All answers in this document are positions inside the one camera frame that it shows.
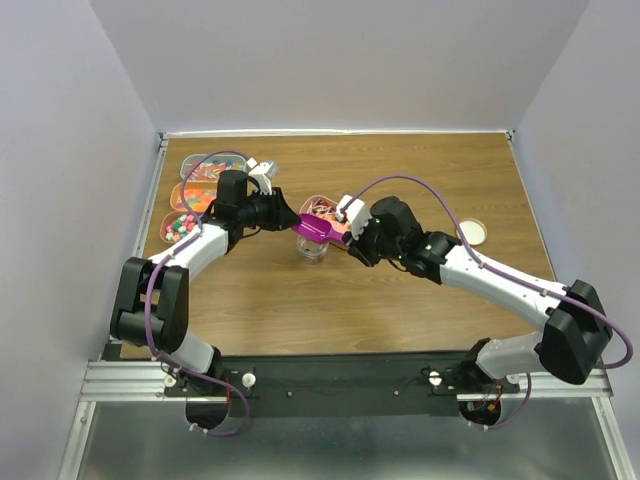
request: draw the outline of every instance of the plastic container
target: plastic container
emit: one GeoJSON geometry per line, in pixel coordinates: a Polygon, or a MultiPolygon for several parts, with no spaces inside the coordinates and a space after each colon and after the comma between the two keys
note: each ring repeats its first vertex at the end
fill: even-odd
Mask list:
{"type": "Polygon", "coordinates": [[[298,235],[297,241],[298,253],[302,259],[312,265],[322,263],[327,256],[329,244],[320,244],[309,240],[308,238],[298,235]]]}
{"type": "MultiPolygon", "coordinates": [[[[336,220],[337,206],[338,203],[331,200],[330,198],[324,197],[322,195],[314,195],[312,197],[309,197],[307,201],[302,204],[302,207],[300,207],[300,211],[298,213],[310,213],[312,215],[315,215],[316,217],[329,220],[331,222],[331,226],[336,232],[344,234],[351,229],[351,225],[349,224],[349,222],[340,223],[336,220]]],[[[331,244],[343,250],[347,249],[347,246],[342,242],[331,242],[331,244]]]]}
{"type": "MultiPolygon", "coordinates": [[[[180,178],[184,177],[195,163],[206,157],[206,154],[189,155],[182,162],[180,168],[180,178]]],[[[217,182],[220,172],[224,170],[247,170],[247,162],[240,155],[221,153],[214,155],[202,165],[196,168],[196,171],[189,177],[190,182],[217,182]]]]}
{"type": "MultiPolygon", "coordinates": [[[[182,205],[182,198],[180,198],[181,187],[181,183],[173,187],[169,197],[169,204],[174,210],[186,212],[187,209],[182,205]]],[[[198,213],[202,213],[207,209],[211,201],[216,198],[217,188],[218,184],[214,182],[187,182],[184,194],[191,208],[198,213]]]]}
{"type": "Polygon", "coordinates": [[[175,223],[175,221],[178,220],[178,217],[180,217],[180,215],[184,215],[184,212],[171,212],[162,219],[162,224],[160,225],[159,233],[160,233],[160,238],[164,243],[170,243],[170,244],[177,243],[177,242],[170,242],[169,240],[167,240],[166,235],[167,235],[167,227],[175,223]]]}

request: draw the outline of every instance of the orange tray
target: orange tray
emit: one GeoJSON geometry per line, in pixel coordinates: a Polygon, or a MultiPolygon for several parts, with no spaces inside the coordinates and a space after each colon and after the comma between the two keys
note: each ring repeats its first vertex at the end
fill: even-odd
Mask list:
{"type": "MultiPolygon", "coordinates": [[[[187,209],[182,205],[182,199],[180,198],[180,188],[182,184],[179,183],[171,191],[169,197],[169,204],[174,210],[180,212],[186,212],[187,209]]],[[[196,212],[204,212],[209,204],[216,198],[216,191],[218,184],[214,182],[187,182],[184,189],[184,194],[187,199],[187,203],[196,212]]]]}

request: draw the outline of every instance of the tray of candy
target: tray of candy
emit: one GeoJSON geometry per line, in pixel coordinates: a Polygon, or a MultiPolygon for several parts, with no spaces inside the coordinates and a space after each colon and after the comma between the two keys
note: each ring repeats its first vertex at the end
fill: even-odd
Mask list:
{"type": "MultiPolygon", "coordinates": [[[[189,155],[182,162],[180,168],[180,177],[184,179],[185,175],[199,160],[206,157],[206,154],[189,155]]],[[[224,170],[242,170],[247,169],[247,162],[240,155],[221,153],[205,160],[202,165],[191,174],[190,182],[217,182],[220,172],[224,170]]]]}
{"type": "MultiPolygon", "coordinates": [[[[314,195],[309,197],[306,202],[302,204],[300,207],[300,211],[298,213],[310,213],[315,215],[316,217],[324,218],[331,222],[331,226],[336,232],[345,233],[351,229],[351,225],[349,223],[340,223],[336,220],[336,207],[338,203],[331,200],[330,198],[324,197],[322,195],[314,195]]],[[[332,245],[336,247],[342,248],[343,250],[347,249],[347,246],[343,243],[334,243],[331,242],[332,245]]]]}
{"type": "Polygon", "coordinates": [[[186,237],[196,225],[193,215],[171,212],[162,219],[160,238],[166,243],[176,243],[186,237]]]}
{"type": "MultiPolygon", "coordinates": [[[[179,183],[171,191],[169,197],[169,204],[174,210],[185,212],[187,209],[182,203],[180,198],[180,188],[182,184],[179,183]]],[[[216,198],[218,184],[213,182],[187,182],[184,189],[184,196],[187,203],[196,212],[204,212],[209,204],[216,198]]]]}

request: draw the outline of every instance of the screw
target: screw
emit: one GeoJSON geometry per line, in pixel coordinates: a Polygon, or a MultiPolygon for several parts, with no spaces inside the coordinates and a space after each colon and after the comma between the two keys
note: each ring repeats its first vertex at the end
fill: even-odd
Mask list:
{"type": "Polygon", "coordinates": [[[256,376],[253,373],[248,372],[242,376],[242,385],[245,388],[251,388],[255,384],[256,384],[256,376]]]}
{"type": "Polygon", "coordinates": [[[429,372],[429,383],[434,387],[439,387],[442,383],[442,377],[435,370],[429,372]]]}

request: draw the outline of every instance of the purple object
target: purple object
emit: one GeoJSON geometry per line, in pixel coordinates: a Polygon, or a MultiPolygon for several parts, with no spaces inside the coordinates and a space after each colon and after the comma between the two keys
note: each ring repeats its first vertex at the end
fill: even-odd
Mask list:
{"type": "Polygon", "coordinates": [[[299,225],[291,227],[298,235],[316,243],[338,242],[344,244],[342,234],[333,229],[329,220],[310,213],[301,213],[300,220],[302,221],[299,225]]]}

